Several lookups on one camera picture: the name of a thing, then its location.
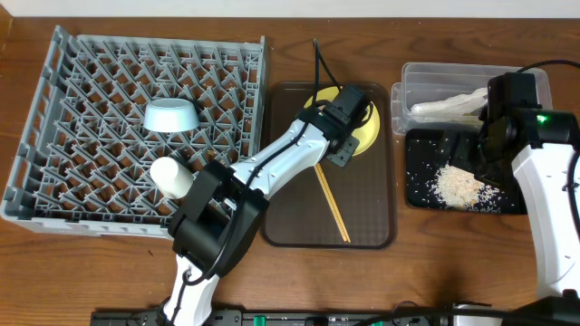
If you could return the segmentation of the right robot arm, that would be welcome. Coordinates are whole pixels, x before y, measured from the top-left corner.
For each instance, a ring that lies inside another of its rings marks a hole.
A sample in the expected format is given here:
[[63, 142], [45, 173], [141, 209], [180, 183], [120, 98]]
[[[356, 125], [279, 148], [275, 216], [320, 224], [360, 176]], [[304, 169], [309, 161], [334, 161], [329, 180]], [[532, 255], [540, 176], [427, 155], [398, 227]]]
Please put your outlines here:
[[448, 163], [487, 185], [520, 191], [536, 255], [537, 299], [511, 312], [475, 303], [451, 310], [451, 325], [576, 325], [579, 322], [579, 124], [545, 110], [533, 74], [507, 72], [488, 82], [477, 136], [442, 142]]

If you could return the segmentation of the yellow plate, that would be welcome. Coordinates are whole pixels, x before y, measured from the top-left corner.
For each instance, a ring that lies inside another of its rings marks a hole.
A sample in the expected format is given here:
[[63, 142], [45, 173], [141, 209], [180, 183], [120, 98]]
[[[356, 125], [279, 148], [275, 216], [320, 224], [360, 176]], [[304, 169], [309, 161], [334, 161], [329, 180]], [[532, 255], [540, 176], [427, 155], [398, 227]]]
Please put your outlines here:
[[[317, 99], [319, 101], [332, 101], [339, 93], [336, 87], [327, 87], [317, 92]], [[381, 118], [377, 106], [371, 102], [367, 107], [370, 112], [367, 112], [363, 118], [364, 124], [353, 131], [353, 136], [359, 141], [359, 144], [354, 151], [357, 156], [369, 149], [373, 142], [377, 139], [381, 128]]]

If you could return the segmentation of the black waste tray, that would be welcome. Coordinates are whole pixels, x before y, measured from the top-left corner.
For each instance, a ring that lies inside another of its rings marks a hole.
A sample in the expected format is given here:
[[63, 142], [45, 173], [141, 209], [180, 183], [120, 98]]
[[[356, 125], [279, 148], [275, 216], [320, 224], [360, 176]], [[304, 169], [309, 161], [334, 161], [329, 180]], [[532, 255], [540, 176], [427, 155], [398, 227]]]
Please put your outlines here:
[[527, 209], [522, 195], [517, 191], [500, 190], [501, 198], [498, 198], [497, 202], [491, 206], [490, 211], [445, 208], [438, 202], [429, 191], [429, 183], [434, 179], [439, 168], [449, 164], [441, 152], [441, 144], [447, 135], [447, 132], [437, 129], [412, 129], [407, 132], [405, 136], [405, 194], [408, 204], [421, 208], [524, 215]]

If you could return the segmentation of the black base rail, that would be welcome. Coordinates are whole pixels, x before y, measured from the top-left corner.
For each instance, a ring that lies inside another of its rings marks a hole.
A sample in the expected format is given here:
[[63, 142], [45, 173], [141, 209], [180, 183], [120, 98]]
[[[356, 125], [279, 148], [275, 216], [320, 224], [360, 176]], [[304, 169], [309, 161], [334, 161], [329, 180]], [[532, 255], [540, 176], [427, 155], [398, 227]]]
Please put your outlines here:
[[[380, 314], [348, 312], [244, 312], [240, 310], [205, 310], [179, 313], [178, 325], [207, 326], [348, 326], [379, 317]], [[146, 311], [93, 312], [91, 326], [169, 325], [172, 318], [163, 309]]]

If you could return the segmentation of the clear plastic bin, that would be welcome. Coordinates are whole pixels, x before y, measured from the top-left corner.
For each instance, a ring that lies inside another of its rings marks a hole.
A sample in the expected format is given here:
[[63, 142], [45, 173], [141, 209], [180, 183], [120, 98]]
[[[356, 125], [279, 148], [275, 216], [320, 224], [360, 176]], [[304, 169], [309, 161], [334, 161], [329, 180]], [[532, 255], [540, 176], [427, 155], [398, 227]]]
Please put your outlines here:
[[411, 112], [416, 104], [445, 101], [458, 95], [485, 90], [488, 81], [506, 72], [516, 72], [513, 66], [407, 62], [401, 71], [401, 81], [391, 88], [391, 129], [404, 135], [411, 129], [454, 129], [479, 131], [480, 108], [461, 114], [435, 113], [417, 115]]

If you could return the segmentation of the dark brown serving tray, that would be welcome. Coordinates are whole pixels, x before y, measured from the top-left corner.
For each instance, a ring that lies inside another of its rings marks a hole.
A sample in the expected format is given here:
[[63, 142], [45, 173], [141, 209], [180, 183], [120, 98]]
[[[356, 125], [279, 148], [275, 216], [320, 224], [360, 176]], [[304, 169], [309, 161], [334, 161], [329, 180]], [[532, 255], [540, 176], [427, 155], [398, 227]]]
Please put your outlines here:
[[343, 168], [321, 164], [350, 237], [344, 241], [313, 168], [307, 168], [270, 200], [260, 233], [273, 246], [382, 249], [397, 232], [389, 93], [379, 84], [359, 82], [380, 122], [377, 139]]

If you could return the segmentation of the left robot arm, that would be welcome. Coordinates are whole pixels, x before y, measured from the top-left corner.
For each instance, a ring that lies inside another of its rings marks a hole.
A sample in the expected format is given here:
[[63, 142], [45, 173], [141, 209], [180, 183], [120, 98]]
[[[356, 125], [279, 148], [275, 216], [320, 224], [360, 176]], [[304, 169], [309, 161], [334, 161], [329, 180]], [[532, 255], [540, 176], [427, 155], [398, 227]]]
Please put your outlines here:
[[346, 84], [332, 100], [313, 98], [288, 130], [253, 157], [203, 167], [169, 224], [178, 271], [160, 324], [201, 325], [221, 277], [243, 258], [270, 198], [303, 170], [328, 158], [343, 167], [358, 144], [353, 132], [372, 103]]

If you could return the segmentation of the rice food waste pile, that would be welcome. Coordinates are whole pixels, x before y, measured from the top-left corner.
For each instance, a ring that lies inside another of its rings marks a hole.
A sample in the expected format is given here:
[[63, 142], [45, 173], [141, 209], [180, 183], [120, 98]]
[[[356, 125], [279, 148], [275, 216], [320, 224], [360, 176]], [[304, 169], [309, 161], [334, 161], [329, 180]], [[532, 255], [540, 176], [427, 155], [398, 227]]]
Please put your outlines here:
[[477, 181], [460, 168], [446, 165], [439, 168], [429, 183], [429, 191], [445, 208], [490, 211], [501, 198], [500, 190]]

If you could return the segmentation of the light blue bowl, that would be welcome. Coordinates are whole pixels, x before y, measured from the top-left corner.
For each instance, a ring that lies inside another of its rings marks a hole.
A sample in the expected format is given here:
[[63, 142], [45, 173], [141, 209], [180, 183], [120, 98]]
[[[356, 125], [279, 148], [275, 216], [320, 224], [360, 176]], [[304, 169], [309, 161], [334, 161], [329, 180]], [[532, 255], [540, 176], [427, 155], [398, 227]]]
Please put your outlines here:
[[198, 114], [191, 101], [157, 99], [146, 105], [143, 127], [149, 131], [174, 133], [196, 129]]

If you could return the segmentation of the white cup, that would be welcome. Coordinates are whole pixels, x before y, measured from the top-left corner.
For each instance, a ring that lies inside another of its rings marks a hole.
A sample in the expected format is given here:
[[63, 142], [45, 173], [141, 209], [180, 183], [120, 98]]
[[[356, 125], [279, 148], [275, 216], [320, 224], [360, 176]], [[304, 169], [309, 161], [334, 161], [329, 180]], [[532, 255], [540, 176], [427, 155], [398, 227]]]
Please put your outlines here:
[[170, 157], [157, 158], [150, 167], [150, 176], [161, 194], [169, 199], [183, 198], [194, 181], [193, 174]]

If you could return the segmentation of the grey dishwasher rack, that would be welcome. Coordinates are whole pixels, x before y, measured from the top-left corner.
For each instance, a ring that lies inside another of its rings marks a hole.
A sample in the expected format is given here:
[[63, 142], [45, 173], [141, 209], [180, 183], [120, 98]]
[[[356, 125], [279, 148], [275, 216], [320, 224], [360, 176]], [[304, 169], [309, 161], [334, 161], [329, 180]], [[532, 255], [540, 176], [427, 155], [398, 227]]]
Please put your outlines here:
[[[192, 172], [260, 147], [266, 43], [71, 35], [56, 27], [15, 154], [1, 216], [36, 233], [165, 238], [175, 200], [161, 157]], [[157, 99], [191, 101], [196, 129], [143, 127]]]

